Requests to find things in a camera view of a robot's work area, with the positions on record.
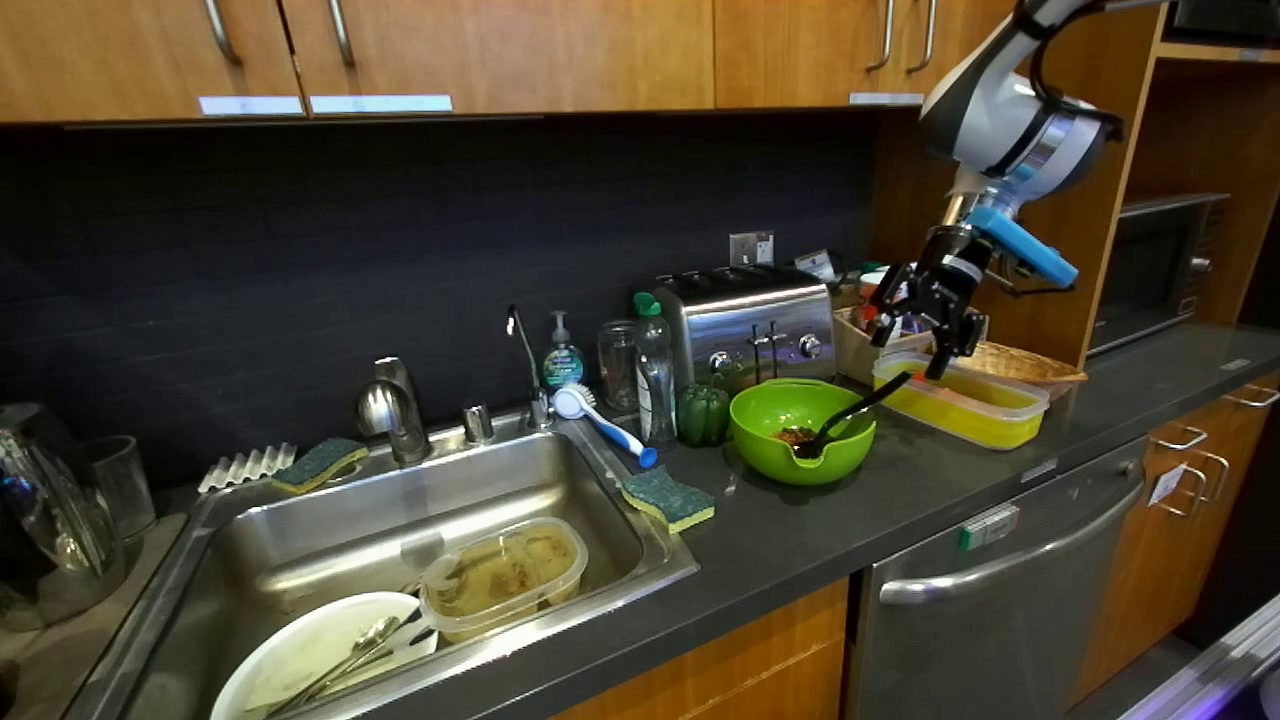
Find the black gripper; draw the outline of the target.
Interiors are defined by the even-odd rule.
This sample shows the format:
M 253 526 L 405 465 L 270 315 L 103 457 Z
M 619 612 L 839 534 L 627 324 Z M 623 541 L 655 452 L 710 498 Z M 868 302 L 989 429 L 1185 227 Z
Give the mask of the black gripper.
M 989 329 L 989 315 L 972 310 L 972 296 L 992 260 L 992 246 L 970 223 L 937 223 L 917 260 L 894 266 L 871 293 L 868 332 L 875 343 L 894 343 L 904 324 L 932 332 L 927 379 L 939 379 L 949 359 L 972 352 Z

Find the robot arm white and blue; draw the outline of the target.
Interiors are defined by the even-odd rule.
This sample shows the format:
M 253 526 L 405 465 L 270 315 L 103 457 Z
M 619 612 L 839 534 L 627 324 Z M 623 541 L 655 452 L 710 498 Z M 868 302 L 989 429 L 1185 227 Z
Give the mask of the robot arm white and blue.
M 902 324 L 932 337 L 924 378 L 939 379 L 952 358 L 972 358 L 989 315 L 972 303 L 998 256 L 1016 260 L 1039 290 L 1068 293 L 1081 268 L 1027 234 L 1016 213 L 1071 185 L 1124 119 L 1043 82 L 1047 45 L 1107 0 L 1016 0 L 1014 16 L 960 60 L 924 102 L 958 185 L 949 218 L 917 260 L 894 266 L 871 293 L 871 342 Z

